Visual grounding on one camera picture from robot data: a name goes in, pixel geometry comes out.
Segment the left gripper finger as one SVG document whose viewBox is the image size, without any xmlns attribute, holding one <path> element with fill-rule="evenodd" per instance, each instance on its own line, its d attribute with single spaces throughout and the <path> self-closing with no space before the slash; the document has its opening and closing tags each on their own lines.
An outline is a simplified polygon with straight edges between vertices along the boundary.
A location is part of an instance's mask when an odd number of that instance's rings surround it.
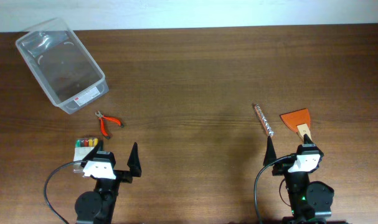
<svg viewBox="0 0 378 224">
<path fill-rule="evenodd" d="M 85 166 L 88 161 L 96 157 L 97 152 L 103 151 L 103 141 L 99 140 L 97 145 L 82 159 L 81 166 Z"/>
<path fill-rule="evenodd" d="M 142 174 L 142 169 L 141 169 L 141 164 L 139 161 L 139 154 L 138 154 L 138 143 L 135 142 L 133 144 L 127 166 L 130 168 L 130 174 L 133 177 L 141 177 Z"/>
</svg>

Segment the clear case of coloured bits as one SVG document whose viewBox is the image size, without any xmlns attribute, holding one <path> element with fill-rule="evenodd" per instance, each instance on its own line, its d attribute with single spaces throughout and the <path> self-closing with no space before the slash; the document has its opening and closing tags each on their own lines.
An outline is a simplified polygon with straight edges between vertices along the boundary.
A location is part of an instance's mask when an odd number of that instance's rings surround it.
<svg viewBox="0 0 378 224">
<path fill-rule="evenodd" d="M 98 138 L 81 138 L 75 142 L 74 161 L 81 161 L 99 142 Z"/>
</svg>

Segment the clear plastic container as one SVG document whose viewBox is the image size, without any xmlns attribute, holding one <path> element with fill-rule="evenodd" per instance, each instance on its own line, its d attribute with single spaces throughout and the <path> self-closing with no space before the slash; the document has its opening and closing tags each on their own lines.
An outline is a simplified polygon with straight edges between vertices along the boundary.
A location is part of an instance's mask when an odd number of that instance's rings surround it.
<svg viewBox="0 0 378 224">
<path fill-rule="evenodd" d="M 50 102 L 67 114 L 108 93 L 105 74 L 61 18 L 28 28 L 15 45 Z"/>
</svg>

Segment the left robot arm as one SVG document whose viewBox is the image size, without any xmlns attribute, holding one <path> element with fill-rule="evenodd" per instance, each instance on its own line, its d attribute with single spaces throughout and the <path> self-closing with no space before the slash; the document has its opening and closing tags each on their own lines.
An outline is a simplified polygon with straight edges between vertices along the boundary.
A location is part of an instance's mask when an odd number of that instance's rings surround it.
<svg viewBox="0 0 378 224">
<path fill-rule="evenodd" d="M 134 143 L 127 162 L 128 170 L 115 169 L 114 153 L 103 150 L 103 141 L 83 157 L 83 175 L 96 180 L 92 191 L 84 192 L 75 202 L 77 223 L 111 223 L 121 183 L 141 177 L 138 144 Z"/>
</svg>

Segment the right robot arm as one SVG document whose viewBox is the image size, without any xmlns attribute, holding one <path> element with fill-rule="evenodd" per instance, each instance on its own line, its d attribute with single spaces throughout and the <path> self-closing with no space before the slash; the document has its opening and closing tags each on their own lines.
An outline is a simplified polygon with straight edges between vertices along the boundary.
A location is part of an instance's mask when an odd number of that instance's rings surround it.
<svg viewBox="0 0 378 224">
<path fill-rule="evenodd" d="M 272 138 L 267 138 L 267 150 L 263 165 L 273 167 L 273 176 L 283 176 L 290 201 L 292 216 L 283 223 L 326 223 L 331 216 L 334 189 L 320 181 L 310 181 L 309 175 L 319 168 L 324 153 L 305 134 L 303 144 L 295 153 L 276 157 Z"/>
</svg>

